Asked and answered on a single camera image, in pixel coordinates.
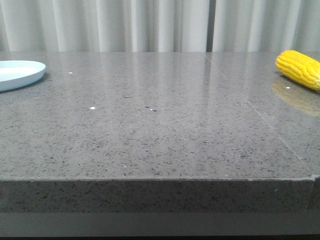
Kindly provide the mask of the yellow corn cob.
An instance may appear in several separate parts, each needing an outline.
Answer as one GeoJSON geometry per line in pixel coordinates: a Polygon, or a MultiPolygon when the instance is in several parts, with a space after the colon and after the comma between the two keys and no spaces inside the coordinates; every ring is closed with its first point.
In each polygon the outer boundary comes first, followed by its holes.
{"type": "Polygon", "coordinates": [[[286,77],[309,89],[320,90],[320,62],[296,50],[286,50],[275,60],[286,77]]]}

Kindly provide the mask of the light blue round plate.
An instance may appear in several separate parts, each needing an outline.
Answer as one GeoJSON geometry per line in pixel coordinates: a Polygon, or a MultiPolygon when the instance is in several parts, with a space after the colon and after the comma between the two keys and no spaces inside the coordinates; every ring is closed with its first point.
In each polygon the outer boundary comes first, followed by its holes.
{"type": "Polygon", "coordinates": [[[31,60],[3,60],[0,62],[0,91],[22,88],[39,81],[46,65],[31,60]]]}

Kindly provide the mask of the grey pleated curtain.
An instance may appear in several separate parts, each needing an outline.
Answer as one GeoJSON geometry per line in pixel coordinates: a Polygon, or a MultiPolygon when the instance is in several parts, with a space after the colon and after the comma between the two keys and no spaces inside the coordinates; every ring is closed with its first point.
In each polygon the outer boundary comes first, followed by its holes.
{"type": "Polygon", "coordinates": [[[3,0],[2,51],[320,49],[317,0],[3,0]]]}

